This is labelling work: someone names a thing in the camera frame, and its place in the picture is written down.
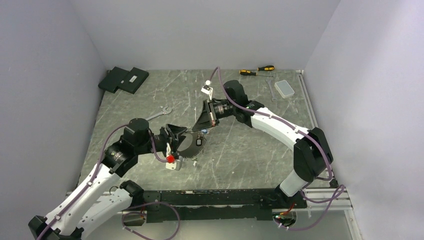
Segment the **black tag key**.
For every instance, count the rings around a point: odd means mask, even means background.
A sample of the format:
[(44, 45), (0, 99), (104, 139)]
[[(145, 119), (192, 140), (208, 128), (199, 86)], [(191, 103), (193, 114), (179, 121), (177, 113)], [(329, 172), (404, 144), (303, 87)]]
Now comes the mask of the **black tag key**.
[(201, 137), (198, 137), (197, 139), (196, 139), (196, 146), (198, 146), (198, 147), (200, 147), (200, 146), (202, 146), (202, 144), (203, 144), (203, 138), (201, 138)]

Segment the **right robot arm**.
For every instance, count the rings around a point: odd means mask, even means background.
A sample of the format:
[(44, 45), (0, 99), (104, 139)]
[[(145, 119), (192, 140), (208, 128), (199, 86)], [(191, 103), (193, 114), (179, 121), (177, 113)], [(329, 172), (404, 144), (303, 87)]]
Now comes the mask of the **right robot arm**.
[(234, 116), (238, 122), (261, 130), (286, 145), (293, 152), (293, 169), (276, 187), (275, 200), (280, 207), (289, 207), (295, 195), (318, 179), (334, 160), (325, 133), (318, 127), (298, 126), (275, 115), (263, 104), (249, 100), (237, 80), (225, 82), (223, 89), (225, 99), (203, 101), (202, 112), (192, 130), (210, 129), (216, 127), (220, 119)]

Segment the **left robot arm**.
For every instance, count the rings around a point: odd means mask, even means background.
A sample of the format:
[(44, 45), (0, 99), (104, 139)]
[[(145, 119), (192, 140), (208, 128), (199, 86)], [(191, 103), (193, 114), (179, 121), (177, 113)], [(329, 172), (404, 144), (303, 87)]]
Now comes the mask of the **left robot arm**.
[(163, 153), (163, 163), (177, 162), (177, 150), (187, 127), (166, 124), (154, 134), (146, 119), (134, 118), (117, 127), (120, 129), (123, 133), (119, 140), (102, 147), (93, 169), (76, 189), (51, 212), (29, 221), (36, 240), (84, 240), (117, 212), (130, 210), (134, 214), (145, 206), (163, 204), (148, 197), (132, 180), (122, 182), (106, 199), (99, 198), (138, 163), (140, 155), (154, 154), (158, 158)]

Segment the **silver wrench near left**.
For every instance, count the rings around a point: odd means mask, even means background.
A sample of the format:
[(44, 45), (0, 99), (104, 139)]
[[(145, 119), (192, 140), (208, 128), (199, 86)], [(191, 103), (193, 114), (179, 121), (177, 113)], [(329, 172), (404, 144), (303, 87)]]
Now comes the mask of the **silver wrench near left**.
[(153, 115), (151, 115), (151, 116), (149, 116), (149, 117), (146, 117), (146, 118), (145, 118), (145, 120), (150, 121), (150, 120), (152, 120), (152, 119), (154, 119), (154, 118), (157, 118), (157, 117), (159, 117), (159, 116), (170, 114), (171, 112), (172, 112), (172, 108), (171, 108), (170, 106), (164, 106), (164, 107), (161, 109), (161, 111), (160, 111), (160, 112), (155, 113), (155, 114), (153, 114)]

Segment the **silver wrench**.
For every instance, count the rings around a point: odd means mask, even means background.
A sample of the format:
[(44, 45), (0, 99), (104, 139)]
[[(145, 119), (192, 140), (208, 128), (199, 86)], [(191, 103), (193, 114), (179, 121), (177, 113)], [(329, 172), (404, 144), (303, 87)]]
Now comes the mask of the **silver wrench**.
[(154, 119), (154, 118), (157, 118), (157, 117), (159, 117), (159, 116), (170, 114), (171, 112), (172, 112), (172, 108), (171, 108), (170, 106), (164, 106), (164, 107), (161, 109), (161, 111), (160, 111), (160, 112), (155, 113), (155, 114), (153, 114), (153, 115), (151, 115), (151, 116), (149, 116), (149, 117), (146, 117), (146, 118), (145, 118), (145, 120), (150, 121), (150, 120), (152, 120), (152, 119)]
[(268, 88), (269, 88), (269, 91), (270, 91), (270, 94), (271, 94), (271, 101), (272, 102), (276, 102), (278, 99), (276, 98), (276, 95), (275, 95), (275, 92), (274, 92), (274, 88), (273, 88), (273, 85), (272, 85), (272, 80), (271, 79), (266, 79), (265, 81), (266, 81), (266, 83), (268, 85)]

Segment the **orange black screwdriver lower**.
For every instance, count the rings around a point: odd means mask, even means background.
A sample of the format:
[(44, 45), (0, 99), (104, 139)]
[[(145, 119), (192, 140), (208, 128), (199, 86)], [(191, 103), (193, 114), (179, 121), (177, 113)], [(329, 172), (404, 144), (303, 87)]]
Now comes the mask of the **orange black screwdriver lower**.
[(253, 72), (253, 71), (246, 70), (246, 69), (241, 69), (241, 70), (239, 71), (239, 74), (240, 74), (241, 76), (274, 77), (273, 75), (270, 75), (270, 74), (260, 74), (260, 73)]

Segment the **orange black screwdriver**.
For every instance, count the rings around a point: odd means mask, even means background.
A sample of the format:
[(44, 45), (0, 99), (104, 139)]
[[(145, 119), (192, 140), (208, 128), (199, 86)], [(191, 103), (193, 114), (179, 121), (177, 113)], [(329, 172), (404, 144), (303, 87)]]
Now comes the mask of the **orange black screwdriver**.
[(271, 72), (275, 69), (273, 65), (266, 65), (266, 66), (260, 66), (257, 67), (255, 70), (259, 72)]
[(241, 69), (241, 70), (239, 71), (239, 74), (240, 74), (241, 76), (274, 77), (273, 75), (270, 75), (270, 74), (260, 74), (260, 73), (253, 72), (253, 71), (246, 70), (246, 69)]

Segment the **black flat case right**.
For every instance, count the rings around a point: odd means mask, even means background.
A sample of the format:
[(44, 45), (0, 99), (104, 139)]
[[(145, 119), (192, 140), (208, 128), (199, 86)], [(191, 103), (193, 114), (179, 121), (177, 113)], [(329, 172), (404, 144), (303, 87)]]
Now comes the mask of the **black flat case right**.
[(147, 71), (133, 67), (121, 80), (118, 88), (127, 93), (135, 94), (149, 75)]

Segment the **black flat case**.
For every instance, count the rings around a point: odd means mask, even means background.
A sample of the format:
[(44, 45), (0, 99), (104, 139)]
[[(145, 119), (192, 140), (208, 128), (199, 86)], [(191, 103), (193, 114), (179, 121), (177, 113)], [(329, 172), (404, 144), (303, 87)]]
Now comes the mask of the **black flat case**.
[(135, 94), (149, 75), (147, 71), (133, 67), (121, 80), (118, 88), (127, 93)]
[(101, 90), (115, 93), (119, 89), (121, 81), (129, 73), (128, 70), (115, 66), (106, 72), (106, 76), (97, 85)]

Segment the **silver wrench near right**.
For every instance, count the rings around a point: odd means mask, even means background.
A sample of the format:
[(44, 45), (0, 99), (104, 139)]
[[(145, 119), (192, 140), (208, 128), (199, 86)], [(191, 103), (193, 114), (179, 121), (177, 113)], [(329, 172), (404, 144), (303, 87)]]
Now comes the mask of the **silver wrench near right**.
[(271, 94), (271, 101), (272, 102), (276, 102), (278, 99), (276, 98), (276, 95), (275, 95), (275, 92), (274, 92), (274, 88), (273, 88), (273, 85), (272, 85), (272, 80), (271, 79), (266, 79), (265, 81), (266, 81), (266, 83), (268, 85), (268, 88), (269, 88), (269, 91), (270, 91), (270, 94)]

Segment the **orange black screwdriver upper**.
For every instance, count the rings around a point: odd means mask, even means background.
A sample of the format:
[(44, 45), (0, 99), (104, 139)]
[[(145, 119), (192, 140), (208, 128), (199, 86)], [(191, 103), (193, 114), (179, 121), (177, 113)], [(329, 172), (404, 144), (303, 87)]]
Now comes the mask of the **orange black screwdriver upper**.
[(259, 72), (271, 72), (275, 69), (273, 65), (266, 65), (266, 66), (260, 66), (257, 67), (255, 70)]

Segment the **black flat case left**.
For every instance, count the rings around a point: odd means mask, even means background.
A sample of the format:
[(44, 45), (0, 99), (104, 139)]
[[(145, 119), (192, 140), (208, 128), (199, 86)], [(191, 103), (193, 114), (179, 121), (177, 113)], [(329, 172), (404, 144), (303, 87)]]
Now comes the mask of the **black flat case left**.
[(115, 66), (106, 72), (106, 76), (97, 85), (101, 90), (115, 93), (119, 89), (121, 81), (129, 73), (128, 70)]

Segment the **clear plastic box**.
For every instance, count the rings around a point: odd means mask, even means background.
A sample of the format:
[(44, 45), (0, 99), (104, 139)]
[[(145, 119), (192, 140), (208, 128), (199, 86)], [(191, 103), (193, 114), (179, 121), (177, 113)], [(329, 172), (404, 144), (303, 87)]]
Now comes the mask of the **clear plastic box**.
[(280, 80), (274, 83), (274, 87), (283, 99), (292, 97), (295, 91), (287, 80)]

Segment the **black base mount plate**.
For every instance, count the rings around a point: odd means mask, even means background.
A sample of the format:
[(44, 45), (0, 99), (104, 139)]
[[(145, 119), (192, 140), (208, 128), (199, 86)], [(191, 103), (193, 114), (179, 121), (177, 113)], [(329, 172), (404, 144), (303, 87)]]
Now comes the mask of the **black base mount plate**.
[(273, 188), (221, 190), (146, 190), (128, 211), (146, 213), (148, 223), (255, 219), (271, 221), (280, 212), (306, 209), (299, 193), (278, 195)]

